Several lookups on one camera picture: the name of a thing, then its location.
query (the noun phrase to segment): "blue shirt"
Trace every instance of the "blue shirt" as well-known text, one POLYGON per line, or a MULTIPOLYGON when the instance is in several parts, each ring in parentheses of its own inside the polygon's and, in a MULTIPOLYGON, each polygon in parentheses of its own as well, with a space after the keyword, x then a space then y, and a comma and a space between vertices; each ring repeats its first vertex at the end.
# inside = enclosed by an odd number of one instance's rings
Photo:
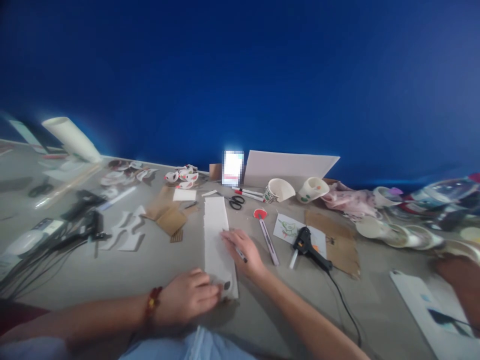
MULTIPOLYGON (((35 337, 0 347, 1 360, 70 360, 65 342, 35 337)), ((133 344, 120 360, 255 360, 233 342, 199 326, 183 340, 148 339, 133 344)))

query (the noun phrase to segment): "paper roll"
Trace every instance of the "paper roll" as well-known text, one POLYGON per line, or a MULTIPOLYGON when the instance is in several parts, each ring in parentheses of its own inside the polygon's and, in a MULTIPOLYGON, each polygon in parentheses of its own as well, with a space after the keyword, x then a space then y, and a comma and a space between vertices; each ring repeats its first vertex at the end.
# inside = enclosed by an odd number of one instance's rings
POLYGON ((53 117, 41 124, 74 154, 91 163, 102 161, 94 144, 68 117, 53 117))

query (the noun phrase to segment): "red bracelet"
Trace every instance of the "red bracelet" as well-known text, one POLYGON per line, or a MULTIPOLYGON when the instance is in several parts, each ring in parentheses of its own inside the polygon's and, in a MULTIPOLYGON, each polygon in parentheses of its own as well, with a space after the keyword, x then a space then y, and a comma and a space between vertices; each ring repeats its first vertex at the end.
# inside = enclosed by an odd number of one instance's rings
POLYGON ((151 318, 154 314, 154 310, 158 304, 160 304, 160 300, 158 299, 160 292, 162 291, 163 287, 154 287, 150 291, 150 295, 148 296, 148 302, 146 303, 145 309, 145 317, 147 319, 151 318))

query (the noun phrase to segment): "red cap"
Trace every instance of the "red cap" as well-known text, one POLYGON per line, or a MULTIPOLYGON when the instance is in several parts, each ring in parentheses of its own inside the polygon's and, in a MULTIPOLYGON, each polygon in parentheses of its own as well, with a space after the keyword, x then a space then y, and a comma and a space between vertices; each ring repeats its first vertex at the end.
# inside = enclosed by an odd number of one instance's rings
POLYGON ((480 172, 474 172, 471 175, 468 175, 468 178, 476 183, 480 184, 480 172))

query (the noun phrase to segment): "scissors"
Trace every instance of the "scissors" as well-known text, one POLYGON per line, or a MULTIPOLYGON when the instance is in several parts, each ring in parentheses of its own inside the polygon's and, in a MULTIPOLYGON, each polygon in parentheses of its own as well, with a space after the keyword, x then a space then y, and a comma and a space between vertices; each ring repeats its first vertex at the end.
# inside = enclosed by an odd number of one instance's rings
POLYGON ((43 181, 42 185, 34 187, 32 190, 28 192, 28 196, 30 198, 36 198, 39 195, 46 195, 54 189, 52 184, 49 184, 49 177, 47 176, 43 181))
POLYGON ((242 204, 245 203, 245 199, 239 195, 234 195, 232 197, 224 196, 221 193, 218 193, 219 195, 223 196, 225 199, 229 200, 229 204, 232 209, 234 210, 241 210, 242 209, 242 204))

